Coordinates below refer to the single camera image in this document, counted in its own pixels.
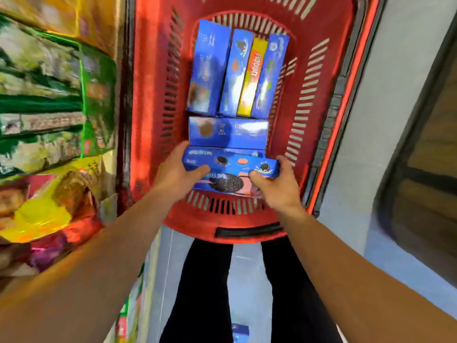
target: hand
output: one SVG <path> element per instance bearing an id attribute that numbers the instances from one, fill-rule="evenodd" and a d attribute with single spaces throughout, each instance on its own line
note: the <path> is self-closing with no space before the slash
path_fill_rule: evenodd
<path id="1" fill-rule="evenodd" d="M 269 181 L 257 171 L 251 171 L 249 178 L 260 188 L 266 203 L 277 213 L 289 214 L 297 208 L 303 210 L 300 189 L 289 160 L 281 155 L 277 159 L 281 163 L 281 172 L 274 181 Z"/>
<path id="2" fill-rule="evenodd" d="M 195 183 L 206 176 L 210 168 L 203 165 L 194 171 L 187 172 L 182 164 L 182 157 L 189 142 L 179 144 L 159 167 L 154 180 L 153 190 L 162 193 L 164 200 L 174 204 L 192 190 Z"/>

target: red shopping basket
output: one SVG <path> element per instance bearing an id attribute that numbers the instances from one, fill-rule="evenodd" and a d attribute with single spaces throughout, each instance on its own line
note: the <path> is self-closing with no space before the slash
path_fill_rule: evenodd
<path id="1" fill-rule="evenodd" d="M 129 182 L 134 201 L 187 139 L 186 99 L 199 19 L 291 41 L 266 154 L 285 155 L 310 213 L 322 197 L 383 0 L 137 0 Z M 191 191 L 164 222 L 219 243 L 285 235 L 264 201 Z"/>

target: forearm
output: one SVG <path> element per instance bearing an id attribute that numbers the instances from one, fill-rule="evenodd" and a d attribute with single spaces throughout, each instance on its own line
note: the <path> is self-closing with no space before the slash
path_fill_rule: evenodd
<path id="1" fill-rule="evenodd" d="M 171 203 L 152 190 L 48 271 L 0 298 L 5 342 L 102 342 Z"/>
<path id="2" fill-rule="evenodd" d="M 331 316 L 351 343 L 457 342 L 457 323 L 371 265 L 303 209 L 280 215 Z"/>

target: leg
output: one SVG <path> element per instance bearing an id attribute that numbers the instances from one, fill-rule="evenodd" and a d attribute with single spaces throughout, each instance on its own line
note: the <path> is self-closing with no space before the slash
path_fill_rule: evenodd
<path id="1" fill-rule="evenodd" d="M 262 243 L 273 293 L 271 342 L 342 343 L 289 238 Z"/>
<path id="2" fill-rule="evenodd" d="M 227 289 L 232 250 L 198 239 L 192 243 L 160 343 L 233 343 Z"/>

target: yellow box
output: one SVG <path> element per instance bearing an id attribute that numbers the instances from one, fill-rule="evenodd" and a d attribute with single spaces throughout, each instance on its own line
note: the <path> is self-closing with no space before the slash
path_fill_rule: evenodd
<path id="1" fill-rule="evenodd" d="M 239 116 L 250 116 L 254 104 L 255 91 L 262 71 L 263 58 L 268 47 L 268 41 L 255 38 L 252 43 L 251 54 L 249 55 L 248 69 L 244 77 L 243 91 L 239 100 Z"/>
<path id="2" fill-rule="evenodd" d="M 117 0 L 0 0 L 0 11 L 49 32 L 93 45 L 111 57 Z"/>

